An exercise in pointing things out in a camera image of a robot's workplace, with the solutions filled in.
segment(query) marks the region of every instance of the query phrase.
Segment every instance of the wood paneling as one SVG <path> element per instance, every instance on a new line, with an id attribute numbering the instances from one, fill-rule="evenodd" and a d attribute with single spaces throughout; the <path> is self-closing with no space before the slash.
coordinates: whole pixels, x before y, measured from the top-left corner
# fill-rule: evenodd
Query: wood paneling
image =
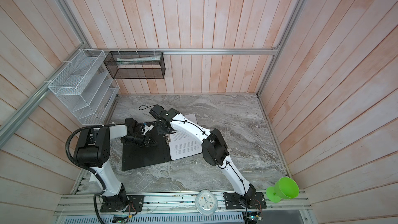
<path id="1" fill-rule="evenodd" d="M 396 222 L 397 2 L 308 0 L 261 95 L 319 223 Z"/>
<path id="2" fill-rule="evenodd" d="M 80 46 L 80 40 L 56 0 L 0 0 L 0 19 L 3 125 Z M 49 95 L 2 147 L 2 221 L 49 221 L 59 198 L 70 192 L 80 171 L 64 151 L 67 137 L 79 127 L 69 110 Z"/>
<path id="3" fill-rule="evenodd" d="M 67 0 L 92 47 L 274 47 L 297 0 Z M 166 56 L 121 93 L 257 92 L 271 56 Z"/>

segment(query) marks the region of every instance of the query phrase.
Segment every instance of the black binder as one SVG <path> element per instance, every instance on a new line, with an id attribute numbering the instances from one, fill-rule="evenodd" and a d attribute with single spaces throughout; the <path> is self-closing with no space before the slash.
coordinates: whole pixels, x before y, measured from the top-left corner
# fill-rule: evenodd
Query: black binder
<path id="1" fill-rule="evenodd" d="M 127 118 L 125 124 L 130 124 L 132 118 Z M 122 171 L 150 166 L 171 161 L 170 148 L 166 142 L 165 135 L 158 135 L 155 122 L 147 122 L 152 125 L 152 130 L 148 131 L 157 146 L 138 147 L 136 144 L 123 144 Z"/>

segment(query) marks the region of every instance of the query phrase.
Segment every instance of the white paper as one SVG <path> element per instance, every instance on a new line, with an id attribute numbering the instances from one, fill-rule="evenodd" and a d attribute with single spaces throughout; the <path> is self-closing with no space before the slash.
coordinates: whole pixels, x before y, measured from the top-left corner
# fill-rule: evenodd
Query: white paper
<path id="1" fill-rule="evenodd" d="M 117 65 L 134 65 L 134 64 L 141 64 L 142 62 L 150 62 L 150 61 L 159 61 L 160 55 L 157 56 L 147 56 L 147 57 L 136 57 L 136 58 L 129 58 L 129 59 L 116 59 Z"/>
<path id="2" fill-rule="evenodd" d="M 187 119 L 197 124 L 195 114 L 184 115 Z M 176 132 L 169 135 L 170 157 L 172 160 L 189 157 L 202 153 L 202 146 L 185 132 Z"/>

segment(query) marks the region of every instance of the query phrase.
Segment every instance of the black mesh basket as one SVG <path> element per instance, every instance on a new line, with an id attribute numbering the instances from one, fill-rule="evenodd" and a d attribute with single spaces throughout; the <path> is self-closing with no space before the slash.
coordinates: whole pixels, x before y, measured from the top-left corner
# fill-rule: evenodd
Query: black mesh basket
<path id="1" fill-rule="evenodd" d="M 162 52 L 111 51 L 104 63 L 114 79 L 163 79 L 166 71 Z"/>

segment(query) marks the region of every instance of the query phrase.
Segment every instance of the white wire basket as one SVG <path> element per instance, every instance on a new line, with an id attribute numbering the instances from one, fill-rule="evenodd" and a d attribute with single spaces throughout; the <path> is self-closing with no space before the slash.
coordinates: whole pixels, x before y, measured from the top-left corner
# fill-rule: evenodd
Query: white wire basket
<path id="1" fill-rule="evenodd" d="M 81 50 L 58 74 L 49 89 L 84 125 L 103 124 L 119 86 L 97 73 L 105 59 L 102 50 Z"/>

